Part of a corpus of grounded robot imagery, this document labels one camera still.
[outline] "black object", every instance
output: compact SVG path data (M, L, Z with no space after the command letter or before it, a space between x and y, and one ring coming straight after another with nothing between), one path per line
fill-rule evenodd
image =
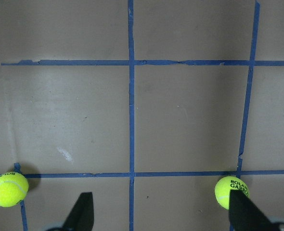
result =
M93 194L83 192L61 228L47 231L91 231L94 225Z
M235 231L284 231L284 223L271 223L240 190L230 191L229 219Z

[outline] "white scuff mark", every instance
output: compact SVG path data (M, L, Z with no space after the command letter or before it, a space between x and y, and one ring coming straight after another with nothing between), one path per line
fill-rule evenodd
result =
M68 151L66 151L65 149L63 149L61 147L57 147L56 149L59 151L60 154L62 154L65 157L65 159L68 162L73 162L73 157L71 156L71 154Z

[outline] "horizontal blue tape strip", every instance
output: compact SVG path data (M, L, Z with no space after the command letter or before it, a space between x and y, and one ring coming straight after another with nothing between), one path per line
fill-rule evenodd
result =
M224 65L249 66L248 60L135 60L135 65ZM128 66L129 60L21 60L18 63L1 63L2 66ZM254 61L254 66L284 66L284 61Z
M184 176L226 176L236 175L237 171L201 172L136 172L135 177L184 177ZM241 175L284 175L284 170L241 171ZM88 177L131 177L130 173L42 173L25 174L27 178L88 178Z

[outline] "vertical blue tape strip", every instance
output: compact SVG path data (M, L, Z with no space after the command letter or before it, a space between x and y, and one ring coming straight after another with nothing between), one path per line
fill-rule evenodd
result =
M14 163L14 170L15 172L18 172L18 173L22 173L21 172L21 166L19 163ZM28 231L28 228L27 228L27 219L26 219L26 206L25 206L25 202L24 201L21 201L20 202L20 208L21 208L21 217L22 217L22 225L23 225L23 231Z
M134 40L133 40L133 0L128 0L128 49L129 49L129 231L134 225Z
M255 10L254 10L250 61L249 61L250 64L248 71L246 96L245 96L244 116L243 116L242 132L241 132L240 145L239 145L239 153L238 153L238 164L237 164L237 174L236 174L238 178L240 178L241 176L241 170L243 164L242 155L244 153L244 148L245 148L245 137L247 131L249 105L250 105L251 89L252 89L253 68L255 64L255 55L256 55L257 40L258 40L259 10L260 10L260 4L256 1Z

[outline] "tennis ball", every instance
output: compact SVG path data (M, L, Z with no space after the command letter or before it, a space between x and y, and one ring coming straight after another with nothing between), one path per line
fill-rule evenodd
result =
M230 190L240 190L249 197L249 189L242 180L231 176L220 179L215 187L215 196L218 203L226 209L229 209Z
M26 197L27 179L17 172L0 175L0 206L11 207Z

